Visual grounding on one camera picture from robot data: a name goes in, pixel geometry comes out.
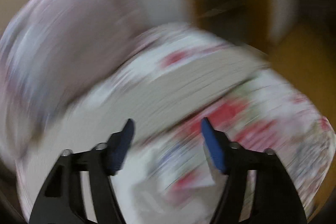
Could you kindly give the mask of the beige cable-knit sweater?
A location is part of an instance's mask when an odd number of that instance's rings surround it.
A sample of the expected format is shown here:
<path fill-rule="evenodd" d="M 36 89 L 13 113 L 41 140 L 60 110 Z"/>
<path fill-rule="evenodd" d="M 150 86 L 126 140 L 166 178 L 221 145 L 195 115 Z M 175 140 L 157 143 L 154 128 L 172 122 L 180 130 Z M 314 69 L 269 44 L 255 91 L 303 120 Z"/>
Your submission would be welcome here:
<path fill-rule="evenodd" d="M 267 63 L 243 49 L 226 48 L 154 78 L 132 79 L 121 88 L 106 80 L 54 120 L 17 162 L 18 195 L 29 218 L 41 186 L 63 149 L 85 151 L 135 121 L 139 144 L 172 128 L 218 99 Z"/>

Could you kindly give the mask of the white red floral bedspread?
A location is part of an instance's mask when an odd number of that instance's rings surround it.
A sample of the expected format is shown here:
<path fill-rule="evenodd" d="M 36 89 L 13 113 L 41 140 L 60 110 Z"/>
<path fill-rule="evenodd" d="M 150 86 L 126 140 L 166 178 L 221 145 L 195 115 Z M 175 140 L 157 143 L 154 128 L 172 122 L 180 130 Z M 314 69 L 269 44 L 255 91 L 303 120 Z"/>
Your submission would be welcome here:
<path fill-rule="evenodd" d="M 160 76 L 174 65 L 226 48 L 258 57 L 185 24 L 153 28 L 137 42 L 140 49 L 106 79 L 112 87 Z M 275 151 L 309 222 L 335 155 L 335 132 L 305 94 L 267 64 L 158 136 L 139 144 L 133 137 L 122 169 L 110 177 L 125 223 L 211 223 L 227 176 L 213 165 L 201 132 L 203 118 L 248 150 Z M 81 188 L 87 217 L 96 223 L 88 172 L 81 173 Z"/>

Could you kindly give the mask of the pink floral pillow, left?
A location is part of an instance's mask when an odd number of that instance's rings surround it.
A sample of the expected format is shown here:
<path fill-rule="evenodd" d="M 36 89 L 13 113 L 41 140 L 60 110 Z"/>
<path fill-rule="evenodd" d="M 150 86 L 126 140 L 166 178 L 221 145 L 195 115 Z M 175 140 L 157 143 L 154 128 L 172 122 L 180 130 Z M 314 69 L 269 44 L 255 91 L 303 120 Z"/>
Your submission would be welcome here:
<path fill-rule="evenodd" d="M 108 77 L 135 48 L 135 0 L 30 0 L 1 37 L 1 157 Z"/>

